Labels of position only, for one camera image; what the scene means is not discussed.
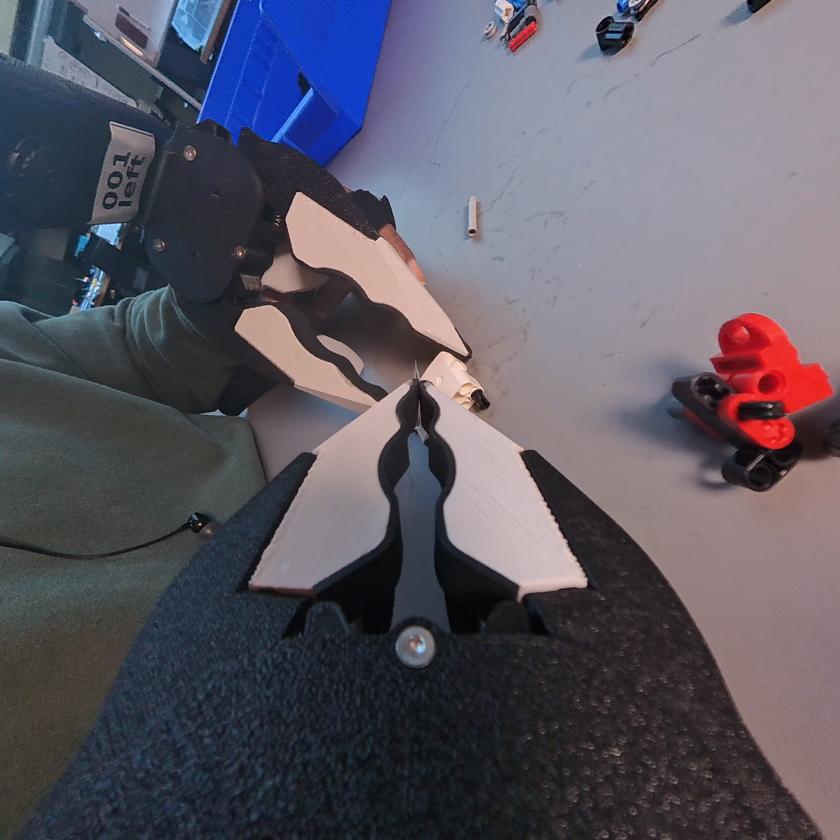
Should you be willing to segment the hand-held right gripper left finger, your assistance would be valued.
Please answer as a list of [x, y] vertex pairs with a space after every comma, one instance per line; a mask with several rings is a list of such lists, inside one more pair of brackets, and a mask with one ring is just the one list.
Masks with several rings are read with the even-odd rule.
[[382, 554], [399, 524], [395, 487], [418, 412], [419, 383], [407, 381], [315, 449], [250, 589], [319, 595]]

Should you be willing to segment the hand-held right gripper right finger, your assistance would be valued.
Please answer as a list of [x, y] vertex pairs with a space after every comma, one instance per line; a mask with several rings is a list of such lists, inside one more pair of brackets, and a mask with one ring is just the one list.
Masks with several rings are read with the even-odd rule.
[[435, 569], [454, 601], [520, 601], [585, 588], [586, 575], [531, 476], [523, 449], [422, 384], [437, 501]]

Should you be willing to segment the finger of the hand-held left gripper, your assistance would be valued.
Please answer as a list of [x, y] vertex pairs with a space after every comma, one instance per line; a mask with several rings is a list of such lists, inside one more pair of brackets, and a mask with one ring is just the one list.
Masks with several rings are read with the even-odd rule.
[[470, 358], [446, 312], [383, 238], [370, 239], [304, 193], [287, 213], [290, 250], [298, 262], [353, 282], [374, 305], [400, 313], [412, 329], [462, 360]]
[[294, 307], [265, 304], [247, 308], [235, 330], [301, 391], [357, 413], [387, 395], [384, 388], [365, 381], [349, 359], [324, 345]]

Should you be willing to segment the white curved toy panel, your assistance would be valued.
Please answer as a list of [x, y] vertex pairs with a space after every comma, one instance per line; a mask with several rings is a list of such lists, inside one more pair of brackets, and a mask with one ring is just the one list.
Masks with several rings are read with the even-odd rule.
[[470, 396], [472, 392], [478, 388], [483, 390], [468, 372], [466, 364], [446, 351], [433, 359], [421, 375], [421, 380], [435, 385], [441, 393], [468, 410], [476, 410]]

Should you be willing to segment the blue plastic bin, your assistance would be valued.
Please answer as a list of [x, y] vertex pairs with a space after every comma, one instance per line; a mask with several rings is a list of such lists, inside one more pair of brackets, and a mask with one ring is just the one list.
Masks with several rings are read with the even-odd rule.
[[325, 165], [361, 129], [389, 1], [238, 2], [199, 120]]

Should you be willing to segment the red toy brick piece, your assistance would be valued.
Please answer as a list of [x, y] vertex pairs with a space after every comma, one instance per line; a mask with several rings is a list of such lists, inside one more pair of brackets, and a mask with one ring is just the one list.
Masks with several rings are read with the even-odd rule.
[[788, 419], [834, 394], [823, 367], [802, 363], [787, 333], [770, 318], [743, 314], [721, 326], [718, 341], [712, 374], [738, 393], [782, 402]]

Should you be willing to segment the pile of small toy pieces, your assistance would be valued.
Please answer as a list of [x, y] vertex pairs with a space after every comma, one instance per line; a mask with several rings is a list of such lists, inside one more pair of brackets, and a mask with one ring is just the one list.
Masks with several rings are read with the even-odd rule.
[[[489, 43], [498, 37], [499, 44], [514, 54], [540, 31], [541, 4], [545, 2], [495, 2], [481, 40]], [[601, 53], [614, 56], [623, 50], [656, 4], [657, 1], [615, 2], [616, 13], [604, 16], [595, 26], [595, 42]]]

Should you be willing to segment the person's left hand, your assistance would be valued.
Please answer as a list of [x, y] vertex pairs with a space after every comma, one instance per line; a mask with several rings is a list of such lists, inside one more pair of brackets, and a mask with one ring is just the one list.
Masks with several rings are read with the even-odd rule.
[[379, 235], [385, 239], [394, 248], [395, 252], [402, 258], [408, 268], [414, 273], [415, 278], [426, 284], [424, 273], [417, 263], [414, 253], [407, 245], [406, 241], [398, 234], [393, 224], [384, 224], [379, 229]]

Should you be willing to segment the black drawstring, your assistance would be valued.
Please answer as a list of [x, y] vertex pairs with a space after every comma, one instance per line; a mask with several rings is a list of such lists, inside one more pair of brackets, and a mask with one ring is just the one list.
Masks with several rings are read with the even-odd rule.
[[217, 532], [217, 523], [215, 520], [211, 519], [207, 514], [201, 512], [195, 512], [189, 517], [189, 519], [183, 523], [183, 525], [179, 526], [178, 528], [174, 529], [173, 531], [166, 533], [165, 535], [153, 539], [148, 542], [142, 542], [137, 545], [130, 546], [126, 549], [118, 549], [110, 552], [105, 553], [88, 553], [88, 554], [79, 554], [79, 553], [67, 553], [67, 552], [56, 552], [50, 551], [46, 549], [37, 549], [35, 547], [27, 546], [21, 543], [14, 543], [14, 542], [1, 542], [1, 547], [11, 550], [16, 550], [20, 552], [32, 553], [42, 557], [49, 557], [55, 559], [63, 559], [63, 560], [107, 560], [110, 558], [118, 557], [120, 555], [126, 553], [132, 553], [134, 551], [143, 550], [154, 546], [156, 544], [162, 543], [168, 539], [173, 538], [174, 536], [184, 533], [184, 532], [191, 532], [195, 534], [200, 539], [211, 539], [215, 533]]

